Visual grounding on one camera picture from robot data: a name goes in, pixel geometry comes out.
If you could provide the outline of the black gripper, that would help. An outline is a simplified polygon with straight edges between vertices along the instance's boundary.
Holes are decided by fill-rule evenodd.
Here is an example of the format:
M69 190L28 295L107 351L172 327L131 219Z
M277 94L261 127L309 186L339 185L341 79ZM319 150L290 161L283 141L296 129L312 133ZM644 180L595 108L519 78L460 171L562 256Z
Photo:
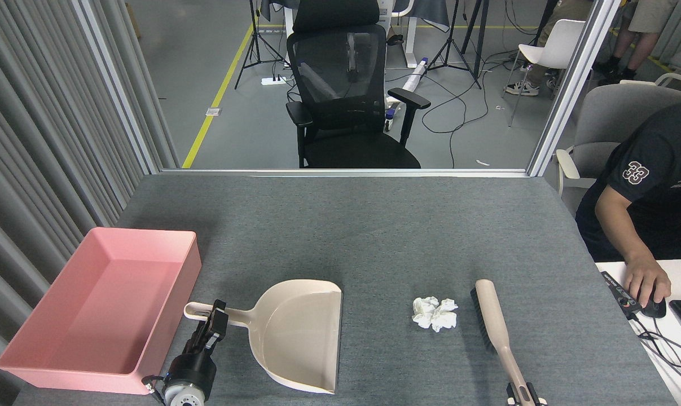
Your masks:
M217 367L210 353L225 337L229 323L225 306L224 301L216 299L212 308L204 310L207 320L198 323L186 341L185 353L178 355L168 369L167 392L176 386L189 385L198 386L202 392L211 392Z

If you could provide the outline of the person's right hand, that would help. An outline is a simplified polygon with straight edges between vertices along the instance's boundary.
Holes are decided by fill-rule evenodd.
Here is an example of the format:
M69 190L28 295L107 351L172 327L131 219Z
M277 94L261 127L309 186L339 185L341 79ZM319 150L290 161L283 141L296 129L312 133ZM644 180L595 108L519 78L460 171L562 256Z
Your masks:
M627 259L623 285L642 307L660 303L672 293L667 272L653 257Z

